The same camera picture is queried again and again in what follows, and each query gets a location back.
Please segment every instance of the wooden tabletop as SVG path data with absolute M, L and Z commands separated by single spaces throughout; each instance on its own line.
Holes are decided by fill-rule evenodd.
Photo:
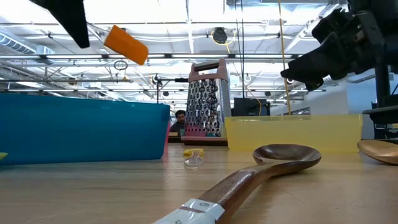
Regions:
M 159 161 L 0 167 L 0 223 L 153 223 L 228 174 L 255 164 L 251 152 L 202 147 L 185 169 L 183 144 Z M 231 223 L 397 223 L 398 167 L 361 154 L 324 154 L 304 172 L 260 185 Z

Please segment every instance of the translucent yellow container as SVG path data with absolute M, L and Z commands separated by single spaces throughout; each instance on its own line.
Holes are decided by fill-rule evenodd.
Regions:
M 361 114 L 226 118 L 228 147 L 253 151 L 267 144 L 301 144 L 320 152 L 357 152 Z

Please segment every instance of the computer monitor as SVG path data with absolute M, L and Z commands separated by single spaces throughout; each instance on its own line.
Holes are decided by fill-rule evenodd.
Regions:
M 261 114 L 260 116 L 270 115 L 270 104 L 267 100 L 260 100 Z M 259 116 L 259 102 L 252 98 L 234 98 L 234 108 L 232 116 Z

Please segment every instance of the white tape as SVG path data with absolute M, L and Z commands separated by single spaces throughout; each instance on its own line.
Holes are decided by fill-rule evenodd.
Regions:
M 154 224 L 215 224 L 215 219 L 204 212 L 177 209 Z
M 225 209 L 223 209 L 223 207 L 217 203 L 206 202 L 204 200 L 195 199 L 195 198 L 191 198 L 182 206 L 203 211 L 206 214 L 212 216 L 215 220 L 218 220 L 220 216 L 222 216 L 222 214 L 225 212 Z

